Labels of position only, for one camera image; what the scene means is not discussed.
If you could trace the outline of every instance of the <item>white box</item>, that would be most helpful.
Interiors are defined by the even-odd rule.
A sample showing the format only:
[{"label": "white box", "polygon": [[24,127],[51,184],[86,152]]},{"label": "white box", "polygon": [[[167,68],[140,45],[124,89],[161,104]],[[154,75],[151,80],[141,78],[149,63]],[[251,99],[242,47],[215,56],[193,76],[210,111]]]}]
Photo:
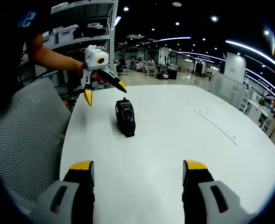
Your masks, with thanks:
[{"label": "white box", "polygon": [[65,27],[58,32],[58,43],[67,42],[73,40],[73,32],[78,28],[78,25],[72,25]]}]

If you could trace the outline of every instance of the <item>round table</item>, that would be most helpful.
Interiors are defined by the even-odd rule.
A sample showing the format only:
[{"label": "round table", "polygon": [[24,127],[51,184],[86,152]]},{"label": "round table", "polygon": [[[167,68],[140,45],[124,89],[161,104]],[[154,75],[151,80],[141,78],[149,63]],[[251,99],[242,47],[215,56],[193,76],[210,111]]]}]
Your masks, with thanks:
[{"label": "round table", "polygon": [[[188,85],[130,86],[80,95],[67,129],[62,180],[79,161],[95,164],[97,224],[182,224],[183,160],[205,164],[257,213],[275,189],[275,146],[247,116],[222,99]],[[126,97],[135,113],[135,136],[117,127],[115,103]],[[194,110],[205,111],[235,137],[235,144]]]}]

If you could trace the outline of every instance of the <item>black object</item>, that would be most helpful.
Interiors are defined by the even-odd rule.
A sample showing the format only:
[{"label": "black object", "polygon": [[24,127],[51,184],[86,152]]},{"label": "black object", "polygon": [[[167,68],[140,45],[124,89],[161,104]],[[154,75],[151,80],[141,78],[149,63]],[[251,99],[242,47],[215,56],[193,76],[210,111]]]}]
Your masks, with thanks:
[{"label": "black object", "polygon": [[124,98],[118,100],[115,105],[115,113],[117,115],[118,126],[127,137],[134,136],[135,120],[134,111],[130,100]]}]

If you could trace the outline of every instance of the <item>office chair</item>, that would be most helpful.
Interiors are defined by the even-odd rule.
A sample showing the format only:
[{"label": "office chair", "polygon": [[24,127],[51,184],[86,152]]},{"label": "office chair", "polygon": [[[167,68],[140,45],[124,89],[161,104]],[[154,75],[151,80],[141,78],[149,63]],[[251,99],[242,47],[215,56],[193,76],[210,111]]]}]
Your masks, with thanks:
[{"label": "office chair", "polygon": [[0,114],[0,179],[28,215],[59,179],[63,136],[71,113],[48,78],[16,92]]}]

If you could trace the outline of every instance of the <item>desk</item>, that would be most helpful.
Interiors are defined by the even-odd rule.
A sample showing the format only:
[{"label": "desk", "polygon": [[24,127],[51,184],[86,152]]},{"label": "desk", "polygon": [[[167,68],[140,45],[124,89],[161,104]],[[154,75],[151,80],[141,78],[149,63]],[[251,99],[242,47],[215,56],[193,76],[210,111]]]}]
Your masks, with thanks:
[{"label": "desk", "polygon": [[258,105],[256,102],[254,102],[253,100],[251,99],[248,99],[248,102],[251,104],[251,105],[254,105],[263,115],[265,115],[266,117],[268,117],[268,113],[266,111],[264,111],[263,109],[260,108],[260,105]]},{"label": "desk", "polygon": [[[93,106],[81,94],[63,145],[61,180],[75,162],[95,162],[95,223],[184,223],[184,159],[204,163],[248,213],[263,207],[275,188],[275,146],[247,116],[196,86],[127,89],[94,91]],[[131,138],[116,124],[115,103],[123,97],[135,113]],[[223,124],[238,145],[194,109]]]}]

